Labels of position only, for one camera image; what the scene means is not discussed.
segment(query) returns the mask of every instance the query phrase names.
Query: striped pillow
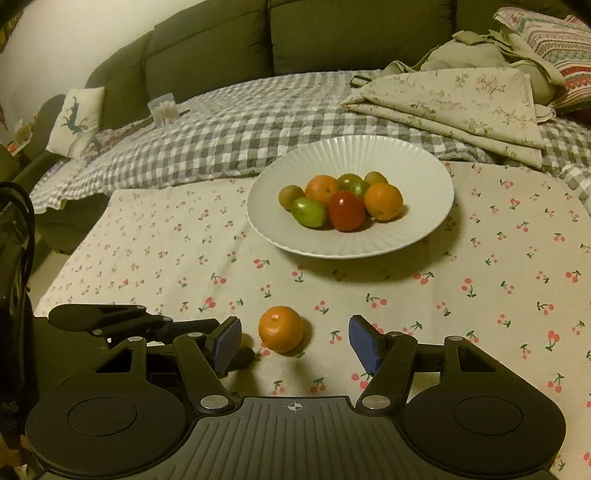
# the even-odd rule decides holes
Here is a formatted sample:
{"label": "striped pillow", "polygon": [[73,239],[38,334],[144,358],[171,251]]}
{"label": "striped pillow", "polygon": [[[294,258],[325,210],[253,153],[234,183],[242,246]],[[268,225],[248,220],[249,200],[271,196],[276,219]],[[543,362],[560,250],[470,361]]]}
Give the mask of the striped pillow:
{"label": "striped pillow", "polygon": [[564,20],[516,7],[501,8],[499,21],[522,37],[566,79],[566,92],[550,103],[558,113],[591,106],[591,30],[578,18]]}

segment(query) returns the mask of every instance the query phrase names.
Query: white plate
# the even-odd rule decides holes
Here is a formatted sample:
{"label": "white plate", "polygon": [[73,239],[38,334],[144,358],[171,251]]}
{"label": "white plate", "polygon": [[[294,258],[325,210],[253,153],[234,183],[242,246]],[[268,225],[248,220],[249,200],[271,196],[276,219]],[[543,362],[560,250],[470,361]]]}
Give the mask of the white plate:
{"label": "white plate", "polygon": [[[343,233],[301,226],[277,200],[286,185],[303,189],[316,175],[340,177],[382,173],[404,198],[406,214],[389,223]],[[252,227],[283,250],[307,257],[364,258],[399,250],[435,230],[453,206],[452,179],[426,150],[403,140],[349,135],[302,145],[269,165],[257,177],[246,202]]]}

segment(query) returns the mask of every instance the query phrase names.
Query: black circular cover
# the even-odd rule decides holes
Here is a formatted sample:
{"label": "black circular cover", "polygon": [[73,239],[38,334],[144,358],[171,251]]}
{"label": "black circular cover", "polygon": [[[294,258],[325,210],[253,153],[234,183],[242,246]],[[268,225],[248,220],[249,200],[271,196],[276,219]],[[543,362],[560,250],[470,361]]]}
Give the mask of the black circular cover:
{"label": "black circular cover", "polygon": [[165,456],[186,430],[183,404],[164,389],[76,383],[73,377],[58,387],[27,418],[31,450],[54,472],[123,476]]}
{"label": "black circular cover", "polygon": [[406,405],[402,427],[430,462],[479,478],[541,469],[564,439],[564,417],[538,391],[497,397],[436,385]]}

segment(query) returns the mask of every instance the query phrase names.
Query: wall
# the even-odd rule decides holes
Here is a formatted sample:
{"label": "wall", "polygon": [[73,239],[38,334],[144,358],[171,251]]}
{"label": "wall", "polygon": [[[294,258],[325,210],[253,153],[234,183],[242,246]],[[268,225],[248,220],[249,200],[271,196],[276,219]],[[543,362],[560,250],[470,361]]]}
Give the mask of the wall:
{"label": "wall", "polygon": [[[34,0],[0,53],[0,103],[10,131],[51,96],[83,87],[114,51],[199,1]],[[0,141],[11,137],[0,128]]]}

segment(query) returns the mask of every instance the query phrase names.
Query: red tomato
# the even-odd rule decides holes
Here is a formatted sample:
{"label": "red tomato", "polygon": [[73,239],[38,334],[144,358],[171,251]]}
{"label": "red tomato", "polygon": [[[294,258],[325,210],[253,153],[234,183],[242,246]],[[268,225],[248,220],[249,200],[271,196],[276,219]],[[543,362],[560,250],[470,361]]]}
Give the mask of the red tomato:
{"label": "red tomato", "polygon": [[347,190],[339,190],[329,200],[330,221],[340,232],[357,230],[365,220],[365,205]]}

